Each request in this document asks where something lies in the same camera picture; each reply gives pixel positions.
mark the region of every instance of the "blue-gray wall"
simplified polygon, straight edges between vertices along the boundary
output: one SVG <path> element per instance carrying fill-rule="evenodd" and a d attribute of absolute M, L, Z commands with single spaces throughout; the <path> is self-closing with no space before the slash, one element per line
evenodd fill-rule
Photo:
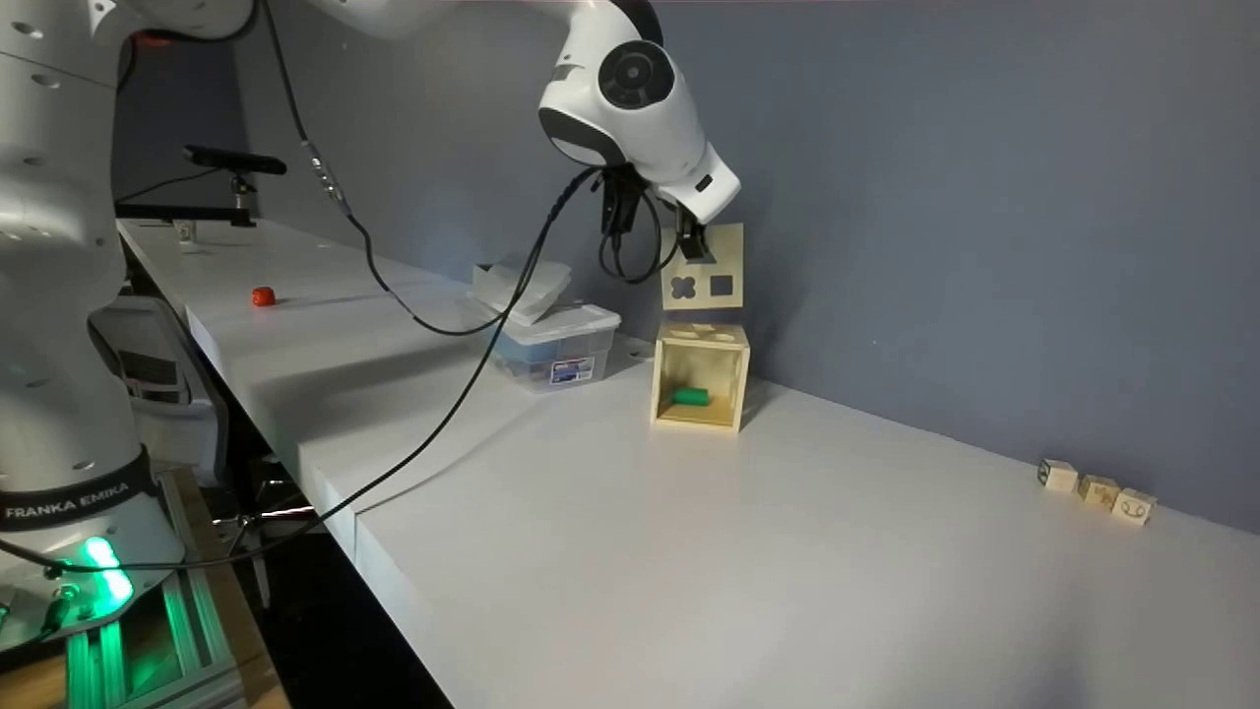
<path fill-rule="evenodd" d="M 757 369 L 1260 530 L 1260 2 L 665 2 L 743 172 Z M 521 252 L 572 164 L 530 107 L 564 27 L 464 2 L 407 42 L 278 2 L 312 128 L 387 252 Z M 290 153 L 262 35 L 256 149 Z M 338 233 L 305 172 L 273 215 Z M 636 328 L 653 290 L 593 278 Z"/>
<path fill-rule="evenodd" d="M 186 142 L 246 149 L 229 42 L 168 42 L 143 50 L 113 110 L 113 198 L 197 172 Z M 137 198 L 143 205 L 231 205 L 231 181 L 214 172 Z"/>

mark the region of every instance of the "plastic container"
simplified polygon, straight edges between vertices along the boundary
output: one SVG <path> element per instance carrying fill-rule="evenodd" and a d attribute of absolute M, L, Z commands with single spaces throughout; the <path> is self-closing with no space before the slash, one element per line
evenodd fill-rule
<path fill-rule="evenodd" d="M 530 328 L 509 321 L 493 361 L 530 384 L 580 384 L 607 375 L 623 314 L 593 304 L 564 307 Z"/>

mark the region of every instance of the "cable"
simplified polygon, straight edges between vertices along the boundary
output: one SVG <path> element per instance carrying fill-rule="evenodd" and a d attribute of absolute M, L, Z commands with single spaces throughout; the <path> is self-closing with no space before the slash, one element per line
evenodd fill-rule
<path fill-rule="evenodd" d="M 627 264 L 623 264 L 623 233 L 601 233 L 601 241 L 599 241 L 599 273 L 601 276 L 610 276 L 610 278 L 623 278 L 623 282 L 644 282 L 644 278 L 653 278 L 659 273 L 665 273 L 669 264 L 672 264 L 672 255 L 677 255 L 677 236 L 672 236 L 672 249 L 665 252 L 665 255 L 659 255 L 662 252 L 662 241 L 665 241 L 665 227 L 662 227 L 662 211 L 659 211 L 659 205 L 640 193 L 640 202 L 644 202 L 644 210 L 649 210 L 649 215 L 653 215 L 653 264 L 644 269 L 644 273 L 636 273 L 636 276 L 627 276 Z"/>
<path fill-rule="evenodd" d="M 521 294 L 526 290 L 526 282 L 530 282 L 530 276 L 536 276 L 536 269 L 539 269 L 539 260 L 542 260 L 542 249 L 548 249 L 548 236 L 551 236 L 556 215 L 567 210 L 567 202 L 580 193 L 580 184 L 582 184 L 589 172 L 593 172 L 593 168 L 575 172 L 575 177 L 567 181 L 567 190 L 556 198 L 556 205 L 548 210 L 548 222 L 542 222 L 542 227 L 539 227 L 539 236 L 536 236 L 536 245 L 530 245 L 530 252 L 526 252 L 526 260 L 522 260 L 522 269 L 521 269 L 521 278 L 514 278 L 514 290 L 513 290 L 504 314 L 496 319 L 496 328 L 493 328 L 493 335 L 489 335 L 489 344 L 484 344 L 484 352 L 481 352 L 468 382 L 460 384 L 460 395 L 451 399 L 451 407 L 439 413 L 439 423 L 425 434 L 425 442 L 416 442 L 407 455 L 396 455 L 387 472 L 378 472 L 374 480 L 367 480 L 361 487 L 354 487 L 347 500 L 338 500 L 333 509 L 320 511 L 320 517 L 305 518 L 302 528 L 273 538 L 266 547 L 241 554 L 241 538 L 237 538 L 231 562 L 256 559 L 256 554 L 273 554 L 274 547 L 305 534 L 312 528 L 324 528 L 330 517 L 347 511 L 354 500 L 361 500 L 367 492 L 374 492 L 378 483 L 387 483 L 389 478 L 396 478 L 409 459 L 416 459 L 416 455 L 446 434 L 446 427 L 460 413 L 460 407 L 468 400 L 472 384 L 481 382 L 481 369 L 489 365 L 489 357 L 493 357 L 504 328 L 509 328 L 509 314 L 514 312 Z"/>
<path fill-rule="evenodd" d="M 63 576 L 63 571 L 74 571 L 74 576 L 101 576 L 101 571 L 186 571 L 190 562 L 113 562 L 113 566 L 82 566 L 82 562 L 63 562 L 63 559 L 51 559 L 51 554 L 38 554 L 30 547 L 18 547 L 18 543 L 9 543 L 0 538 L 0 553 L 22 559 L 22 562 L 36 562 L 43 566 L 47 576 Z"/>
<path fill-rule="evenodd" d="M 433 319 L 420 319 L 420 314 L 389 286 L 389 278 L 387 278 L 383 269 L 378 269 L 374 233 L 358 222 L 347 190 L 330 177 L 330 168 L 325 168 L 325 163 L 324 163 L 324 153 L 320 153 L 320 144 L 316 144 L 316 136 L 312 136 L 312 128 L 305 128 L 305 118 L 302 118 L 298 97 L 294 97 L 294 88 L 290 88 L 288 55 L 283 55 L 283 42 L 278 42 L 278 27 L 274 27 L 274 16 L 273 16 L 273 0 L 261 0 L 261 16 L 262 16 L 266 35 L 273 35 L 273 55 L 274 55 L 274 71 L 278 71 L 288 118 L 290 118 L 290 125 L 294 125 L 294 134 L 298 134 L 298 144 L 302 144 L 305 159 L 312 159 L 312 168 L 316 168 L 325 202 L 330 202 L 330 205 L 344 211 L 344 222 L 358 233 L 358 241 L 361 241 L 361 264 L 367 264 L 370 278 L 374 278 L 416 328 L 425 328 L 425 329 L 433 329 L 433 335 L 464 339 L 464 335 L 481 335 L 481 329 L 496 328 L 504 314 L 493 314 L 493 319 L 484 319 L 484 321 L 475 321 L 475 328 L 439 328 L 439 321 L 433 321 Z"/>
<path fill-rule="evenodd" d="M 128 205 L 128 202 L 137 202 L 137 198 L 144 198 L 144 193 L 158 193 L 158 190 L 168 190 L 168 184 L 186 184 L 186 181 L 202 181 L 202 177 L 214 177 L 214 172 L 221 172 L 221 168 L 214 164 L 214 168 L 197 168 L 197 172 L 177 172 L 177 177 L 143 184 L 143 190 L 132 190 L 132 193 L 122 193 L 113 205 Z"/>

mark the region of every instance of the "table surface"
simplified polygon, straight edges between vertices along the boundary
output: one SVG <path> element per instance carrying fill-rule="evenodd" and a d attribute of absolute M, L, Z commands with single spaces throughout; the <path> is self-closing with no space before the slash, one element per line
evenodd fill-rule
<path fill-rule="evenodd" d="M 475 361 L 320 236 L 122 233 L 316 509 L 413 449 Z M 387 276 L 430 319 L 484 319 L 460 282 Z M 489 369 L 330 518 L 451 706 L 1260 706 L 1260 534 L 1170 509 L 1121 528 L 1025 459 L 782 384 L 741 436 L 644 407 L 649 365 L 564 395 Z"/>

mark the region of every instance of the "white robot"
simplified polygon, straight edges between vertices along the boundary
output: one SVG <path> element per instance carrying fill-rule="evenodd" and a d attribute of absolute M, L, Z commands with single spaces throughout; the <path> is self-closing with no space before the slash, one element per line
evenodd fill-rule
<path fill-rule="evenodd" d="M 407 35 L 451 0 L 312 2 L 367 35 Z M 649 2 L 536 2 L 572 25 L 542 134 L 710 226 L 741 181 L 710 144 Z M 0 2 L 0 654 L 122 613 L 186 559 L 126 384 L 85 329 L 122 286 L 113 79 L 132 31 L 221 39 L 252 12 L 252 0 Z"/>

